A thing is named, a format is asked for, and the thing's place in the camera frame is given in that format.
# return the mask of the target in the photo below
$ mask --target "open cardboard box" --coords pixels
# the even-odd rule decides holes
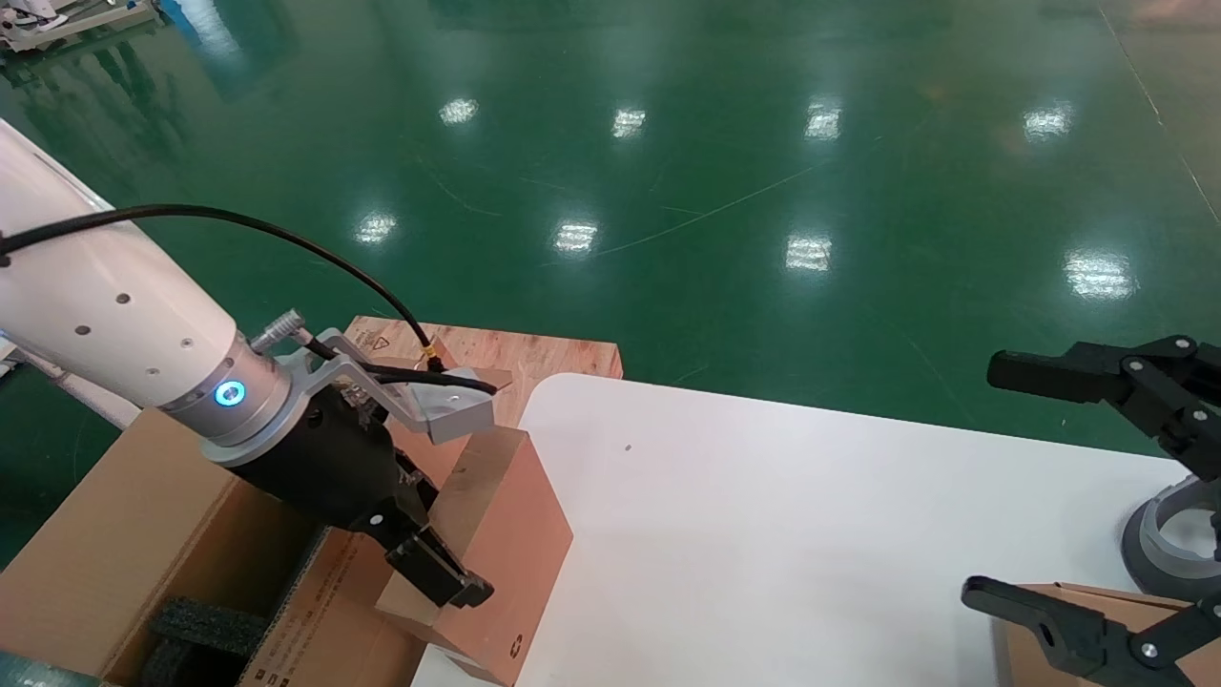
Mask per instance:
[[[1024,588],[1056,599],[1101,611],[1132,632],[1166,620],[1189,604],[1173,599],[1083,587],[1081,584],[1023,584]],[[1009,661],[1013,687],[1083,687],[1093,682],[1054,670],[1029,630],[1006,624]],[[1178,667],[1197,687],[1221,686],[1221,641],[1205,646],[1178,661]]]
[[[623,375],[612,343],[425,326],[457,342],[462,362],[513,371],[514,388],[496,399],[501,425],[516,425],[546,377]],[[361,316],[348,333],[368,353],[419,358],[405,322]],[[441,482],[465,448],[446,445]],[[496,498],[485,503],[495,513]],[[424,642],[399,630],[411,611],[394,608],[402,589],[389,584],[383,552],[343,532],[311,549],[315,533],[314,522],[205,460],[193,433],[147,411],[0,574],[0,650],[132,687],[153,648],[145,624],[165,599],[266,616],[293,584],[295,603],[281,606],[243,685],[409,685]],[[519,647],[510,658],[524,655]]]

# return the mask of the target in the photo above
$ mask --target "cable connector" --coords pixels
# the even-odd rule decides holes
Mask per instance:
[[[446,364],[441,361],[432,343],[424,348],[424,358],[429,360],[429,372],[446,372]]]

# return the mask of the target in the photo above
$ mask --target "black cable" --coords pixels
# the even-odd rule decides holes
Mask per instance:
[[[365,369],[365,372],[372,376],[372,378],[381,384],[399,384],[405,382],[408,384],[435,384],[437,387],[465,387],[466,389],[474,389],[476,392],[492,395],[497,392],[496,386],[493,384],[441,372],[396,369],[377,365],[363,365],[360,367]]]
[[[330,361],[335,359],[335,349],[326,345],[317,338],[310,338],[309,343],[305,345],[306,349],[315,356],[322,359],[324,361]],[[365,372],[368,372],[374,379],[382,384],[399,384],[399,383],[418,383],[418,384],[436,384],[438,387],[465,387],[468,389],[474,389],[476,392],[485,392],[491,395],[496,395],[498,389],[486,382],[480,382],[477,379],[468,379],[465,377],[458,377],[454,375],[444,375],[438,372],[425,372],[418,370],[397,369],[389,366],[377,366],[377,365],[365,365],[357,364]]]
[[[255,231],[261,231],[263,233],[270,233],[277,238],[282,238],[294,245],[305,248],[310,253],[330,261],[331,264],[338,266],[343,271],[350,273],[352,276],[359,278],[365,286],[372,288],[379,295],[386,299],[394,310],[398,311],[399,316],[407,320],[407,323],[415,332],[415,337],[420,339],[420,347],[424,349],[425,356],[429,359],[429,370],[435,372],[444,371],[444,366],[441,364],[441,359],[436,355],[432,349],[432,343],[429,340],[429,334],[424,332],[424,327],[416,321],[415,315],[411,310],[403,304],[388,288],[381,284],[376,278],[369,276],[364,270],[357,265],[349,262],[348,260],[341,257],[339,255],[327,250],[326,248],[314,243],[313,240],[297,236],[295,233],[288,231],[287,228],[276,226],[271,222],[263,221],[252,216],[247,216],[239,212],[233,212],[230,210],[222,210],[220,207],[209,207],[206,205],[184,205],[177,203],[159,203],[153,205],[134,205],[132,207],[121,207],[115,210],[106,210],[101,212],[93,212],[90,215],[81,215],[78,217],[71,217],[39,227],[31,228],[29,231],[23,231],[16,236],[2,236],[0,234],[0,267],[9,266],[12,259],[10,255],[21,250],[22,248],[28,248],[35,243],[42,243],[44,240],[50,240],[51,238],[60,238],[61,236],[67,236],[70,233],[76,233],[78,231],[87,231],[90,228],[98,228],[99,226],[106,226],[107,223],[115,223],[120,221],[138,220],[144,217],[162,217],[162,216],[187,216],[187,217],[208,217],[214,220],[227,221],[231,223],[237,223],[253,228]]]
[[[326,343],[322,343],[317,338],[310,338],[305,348],[309,349],[310,354],[314,354],[324,361],[330,361],[336,356],[335,349],[327,347]]]

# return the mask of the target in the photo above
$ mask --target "cardboard box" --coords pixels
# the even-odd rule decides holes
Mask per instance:
[[[238,685],[410,685],[425,644],[374,610],[394,575],[383,556],[364,534],[328,531]]]
[[[1145,630],[1189,605],[1173,599],[1063,582],[1024,584],[1023,587],[1078,606],[1101,611],[1106,617],[1126,625],[1132,632]],[[1088,680],[1060,672],[1048,665],[1038,639],[1029,630],[1006,624],[1006,637],[1013,687],[1084,687],[1094,685]],[[1221,641],[1188,654],[1178,661],[1178,667],[1197,687],[1221,686]]]
[[[530,437],[502,427],[471,436],[430,515],[496,592],[476,608],[437,608],[396,575],[376,608],[474,677],[512,687],[573,543]]]
[[[513,373],[495,401],[501,425],[515,426],[551,375],[623,375],[613,343],[424,326],[462,364]],[[359,316],[348,333],[372,355],[419,358],[403,321]],[[270,615],[299,572],[242,683],[275,675],[287,687],[289,671],[292,687],[409,683],[422,642],[374,609],[392,575],[383,552],[332,531],[298,571],[315,527],[144,412],[0,574],[0,650],[131,687],[151,648],[144,625],[166,597]]]
[[[0,575],[0,650],[136,685],[165,598],[270,615],[315,530],[145,411]]]

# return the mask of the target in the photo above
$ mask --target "green floor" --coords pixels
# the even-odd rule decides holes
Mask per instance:
[[[178,1],[177,26],[11,60],[0,116],[116,205],[281,222],[425,320],[1144,453],[1111,411],[988,388],[988,358],[1221,342],[1208,0]],[[261,234],[144,226],[247,331],[388,311]],[[11,553],[115,432],[32,371],[0,404]]]

